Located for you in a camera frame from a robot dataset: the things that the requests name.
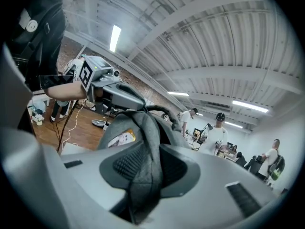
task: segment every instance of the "black cable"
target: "black cable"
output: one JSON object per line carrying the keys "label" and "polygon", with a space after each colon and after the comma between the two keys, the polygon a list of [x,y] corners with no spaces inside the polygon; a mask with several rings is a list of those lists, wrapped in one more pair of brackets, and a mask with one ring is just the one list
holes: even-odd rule
{"label": "black cable", "polygon": [[65,120],[65,119],[67,119],[68,117],[65,117],[65,118],[63,118],[63,119],[61,119],[61,120],[59,120],[58,122],[56,122],[56,129],[57,129],[57,133],[58,133],[58,141],[59,141],[59,129],[58,129],[58,126],[57,126],[57,124],[59,123],[59,122],[61,122],[61,121],[63,121],[63,120]]}
{"label": "black cable", "polygon": [[61,120],[59,120],[58,122],[52,122],[53,130],[54,130],[54,132],[55,132],[55,134],[56,134],[56,137],[57,137],[57,140],[58,140],[58,141],[59,141],[59,136],[60,136],[60,134],[59,134],[59,129],[58,129],[57,124],[58,124],[60,121],[65,120],[66,118],[67,118],[67,117],[65,117],[65,118],[63,118],[63,119],[61,119]]}
{"label": "black cable", "polygon": [[67,120],[66,120],[66,122],[65,122],[65,125],[63,126],[63,129],[62,129],[62,131],[61,131],[61,139],[59,140],[58,148],[56,149],[57,153],[59,152],[59,148],[60,148],[60,146],[61,146],[61,140],[62,140],[62,136],[63,136],[63,132],[64,132],[64,130],[65,130],[65,127],[66,127],[67,122],[69,121],[69,119],[70,119],[70,117],[71,117],[71,115],[72,115],[72,113],[73,113],[73,111],[74,111],[74,109],[75,109],[77,103],[78,103],[78,100],[76,100],[74,106],[72,107],[70,113],[69,113],[68,116],[67,116]]}

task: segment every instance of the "ceiling light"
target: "ceiling light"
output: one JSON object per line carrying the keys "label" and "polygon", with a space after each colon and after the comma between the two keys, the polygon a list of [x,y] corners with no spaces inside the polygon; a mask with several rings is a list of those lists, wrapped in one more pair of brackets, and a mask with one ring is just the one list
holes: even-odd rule
{"label": "ceiling light", "polygon": [[167,92],[168,94],[171,94],[171,95],[179,95],[179,96],[189,96],[188,94],[185,94],[185,93],[176,93],[176,92]]}
{"label": "ceiling light", "polygon": [[112,35],[111,35],[110,47],[109,47],[109,50],[112,52],[115,52],[116,43],[118,42],[120,33],[121,33],[120,27],[114,25],[112,29]]}
{"label": "ceiling light", "polygon": [[228,124],[228,125],[232,125],[232,126],[238,127],[238,128],[243,128],[241,125],[236,125],[236,124],[233,124],[231,122],[225,121],[225,123]]}
{"label": "ceiling light", "polygon": [[250,108],[250,109],[255,109],[257,111],[261,111],[261,112],[264,112],[264,113],[267,113],[269,111],[268,109],[258,107],[258,106],[253,105],[253,104],[246,104],[246,103],[239,102],[239,101],[236,101],[236,100],[233,100],[233,104],[239,105],[239,106],[242,106],[242,107],[246,107],[246,108]]}

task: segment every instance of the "cable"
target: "cable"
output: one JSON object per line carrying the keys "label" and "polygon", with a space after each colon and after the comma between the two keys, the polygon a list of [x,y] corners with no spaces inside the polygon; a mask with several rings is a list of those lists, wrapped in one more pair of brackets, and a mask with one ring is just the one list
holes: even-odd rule
{"label": "cable", "polygon": [[53,130],[54,130],[54,132],[55,132],[55,134],[56,134],[56,137],[57,137],[57,140],[58,140],[58,141],[59,141],[60,134],[59,134],[59,129],[58,129],[57,124],[58,124],[60,121],[65,120],[66,118],[67,118],[67,117],[65,117],[65,118],[63,118],[63,119],[61,119],[61,120],[59,120],[58,122],[52,122]]}
{"label": "cable", "polygon": [[71,138],[70,131],[73,131],[73,130],[76,128],[76,126],[77,126],[77,116],[78,116],[78,114],[80,113],[80,111],[82,110],[82,108],[84,107],[84,105],[85,105],[85,103],[82,105],[82,107],[80,108],[80,110],[79,110],[79,111],[77,112],[77,114],[76,114],[76,117],[75,117],[75,127],[68,131],[68,132],[69,132],[69,138],[68,138],[67,140],[64,140],[64,141],[62,142],[62,145],[61,145],[61,149],[62,149],[62,150],[63,150],[63,144],[64,144],[64,142],[67,142],[67,141]]}
{"label": "cable", "polygon": [[67,116],[67,118],[66,118],[65,125],[63,126],[63,129],[62,129],[62,131],[61,131],[61,139],[60,139],[60,141],[59,141],[59,143],[58,143],[58,147],[57,147],[57,149],[56,149],[57,153],[59,152],[59,148],[60,148],[60,146],[61,146],[61,140],[62,140],[62,136],[63,136],[63,132],[64,132],[64,130],[65,130],[65,127],[66,127],[67,122],[68,122],[68,120],[70,119],[70,117],[71,117],[71,115],[72,115],[72,113],[73,113],[73,111],[74,111],[74,109],[75,109],[77,103],[78,103],[78,100],[76,100],[74,106],[72,107],[70,113],[68,114],[68,116]]}

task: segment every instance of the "sticker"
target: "sticker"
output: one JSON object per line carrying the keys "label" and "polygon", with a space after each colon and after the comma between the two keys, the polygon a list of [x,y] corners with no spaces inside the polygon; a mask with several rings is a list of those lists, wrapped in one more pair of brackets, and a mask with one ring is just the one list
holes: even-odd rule
{"label": "sticker", "polygon": [[108,143],[108,147],[117,147],[135,141],[135,134],[131,128],[127,129]]}

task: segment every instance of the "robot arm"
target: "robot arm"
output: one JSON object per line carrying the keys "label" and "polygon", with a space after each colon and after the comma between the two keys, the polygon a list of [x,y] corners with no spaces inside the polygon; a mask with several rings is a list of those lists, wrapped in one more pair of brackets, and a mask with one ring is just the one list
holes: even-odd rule
{"label": "robot arm", "polygon": [[[111,106],[135,110],[145,107],[144,98],[135,89],[122,83],[120,72],[102,57],[85,55],[79,79],[97,112],[104,114]],[[97,91],[102,91],[102,97],[95,97]]]}

